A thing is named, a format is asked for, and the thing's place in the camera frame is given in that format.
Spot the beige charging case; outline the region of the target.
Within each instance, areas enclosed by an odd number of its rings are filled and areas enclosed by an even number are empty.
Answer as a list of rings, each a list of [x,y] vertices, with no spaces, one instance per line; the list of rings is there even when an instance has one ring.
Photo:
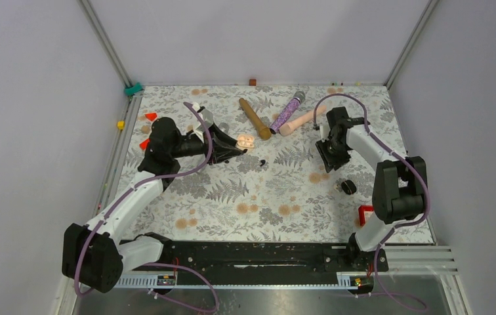
[[[252,135],[240,134],[236,140],[236,147],[241,150],[253,150],[255,148],[255,138]]]

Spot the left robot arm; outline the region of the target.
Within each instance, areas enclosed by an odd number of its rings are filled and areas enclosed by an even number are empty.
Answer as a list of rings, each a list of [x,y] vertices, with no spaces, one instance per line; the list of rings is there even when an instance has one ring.
[[[164,270],[173,263],[165,240],[150,232],[121,243],[124,232],[148,204],[179,174],[179,158],[203,155],[207,164],[241,156],[247,149],[215,124],[200,124],[202,134],[183,135],[169,117],[151,126],[144,158],[128,188],[88,223],[71,224],[64,233],[62,274],[99,292],[110,291],[122,273],[151,263]]]

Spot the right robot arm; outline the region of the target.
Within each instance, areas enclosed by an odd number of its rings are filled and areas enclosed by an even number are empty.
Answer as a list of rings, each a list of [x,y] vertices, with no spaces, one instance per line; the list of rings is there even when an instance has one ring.
[[[344,107],[329,110],[326,118],[316,142],[325,171],[347,164],[352,150],[375,169],[373,214],[350,236],[343,262],[357,271],[387,271],[382,246],[395,230],[422,223],[429,212],[425,161],[395,152],[371,132],[366,118],[351,118]]]

